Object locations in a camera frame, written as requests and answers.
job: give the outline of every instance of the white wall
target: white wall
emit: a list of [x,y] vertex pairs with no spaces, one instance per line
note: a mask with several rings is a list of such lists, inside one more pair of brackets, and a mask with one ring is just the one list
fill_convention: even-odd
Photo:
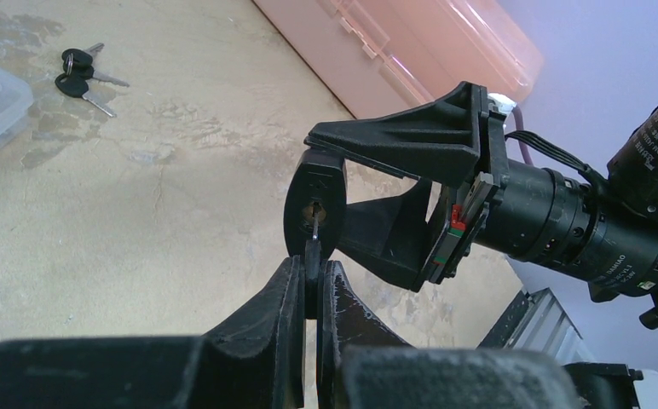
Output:
[[[658,104],[658,2],[499,0],[545,56],[525,127],[607,174],[605,165]],[[561,167],[533,153],[541,167]],[[511,143],[511,156],[520,158]],[[566,176],[580,179],[563,169]],[[638,315],[649,298],[595,304],[584,283],[513,262],[531,290],[550,286],[601,360],[658,370],[658,331]]]

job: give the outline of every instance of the key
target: key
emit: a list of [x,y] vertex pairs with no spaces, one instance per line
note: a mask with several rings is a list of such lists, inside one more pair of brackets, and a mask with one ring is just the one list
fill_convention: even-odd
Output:
[[72,98],[82,98],[90,102],[94,107],[105,112],[111,118],[116,116],[116,113],[111,108],[95,98],[95,95],[88,88],[88,83],[77,75],[68,76],[68,74],[63,72],[55,78],[55,86],[65,95]]
[[63,57],[63,71],[67,71],[66,65],[68,64],[68,58],[73,56],[73,66],[85,68],[87,66],[93,65],[93,55],[86,53],[81,49],[67,49],[63,51],[61,55]]
[[75,66],[90,66],[93,64],[93,59],[105,46],[104,43],[97,43],[87,49],[67,49],[61,54],[61,59],[65,63],[68,61],[68,56],[73,54],[73,64]]
[[[68,73],[68,61],[63,63],[63,71]],[[95,79],[98,81],[102,81],[104,83],[113,83],[116,85],[120,85],[122,87],[130,87],[130,85],[125,81],[115,77],[111,77],[110,75],[104,74],[103,72],[99,72],[95,68],[93,68],[93,66],[88,66],[88,67],[76,66],[75,62],[73,62],[71,74],[78,75],[82,79],[86,79],[86,80]]]

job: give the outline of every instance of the black key head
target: black key head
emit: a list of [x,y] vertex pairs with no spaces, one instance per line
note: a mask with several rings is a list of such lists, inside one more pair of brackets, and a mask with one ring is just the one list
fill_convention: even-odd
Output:
[[[63,72],[68,73],[68,61],[63,61]],[[76,66],[73,64],[71,70],[71,76],[78,76],[82,79],[91,79],[93,78],[93,73],[95,69],[93,66]]]
[[63,66],[67,66],[68,56],[73,54],[73,68],[75,67],[87,67],[93,64],[93,56],[86,53],[81,49],[67,49],[61,54],[63,59]]
[[62,73],[55,78],[55,86],[65,95],[72,98],[82,98],[88,92],[88,83],[77,75]]

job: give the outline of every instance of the metal key blade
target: metal key blade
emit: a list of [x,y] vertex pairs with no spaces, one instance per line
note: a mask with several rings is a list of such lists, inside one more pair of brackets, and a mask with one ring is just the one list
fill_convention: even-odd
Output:
[[101,100],[99,100],[92,92],[86,92],[81,98],[93,104],[94,107],[105,112],[109,117],[116,118],[116,113],[113,111],[113,109],[109,108],[107,105],[101,102]]
[[97,70],[93,70],[93,79],[97,79],[98,81],[102,81],[104,83],[113,83],[122,87],[130,87],[130,85],[125,81],[111,77],[110,75],[107,75],[103,72],[98,72]]
[[84,51],[86,53],[90,54],[91,57],[95,58],[98,55],[98,53],[100,53],[101,50],[103,49],[103,47],[105,47],[105,46],[106,45],[104,43],[96,43],[96,44],[88,47],[87,49],[84,49]]

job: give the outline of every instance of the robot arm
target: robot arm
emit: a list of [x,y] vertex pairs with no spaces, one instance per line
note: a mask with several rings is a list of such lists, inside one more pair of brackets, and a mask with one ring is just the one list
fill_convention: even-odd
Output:
[[[477,242],[584,280],[595,302],[651,296],[655,308],[641,321],[658,328],[658,107],[610,160],[605,180],[531,132],[504,135],[505,116],[492,105],[483,87],[462,83],[413,110],[317,124],[286,199],[289,253],[300,254],[308,234],[297,209],[316,203],[327,209],[320,231],[332,237],[324,255],[336,246],[392,285],[440,284]],[[508,159],[507,137],[586,182]],[[347,204],[344,158],[417,184],[401,196]],[[337,183],[317,182],[327,177]],[[442,193],[426,222],[432,182]]]

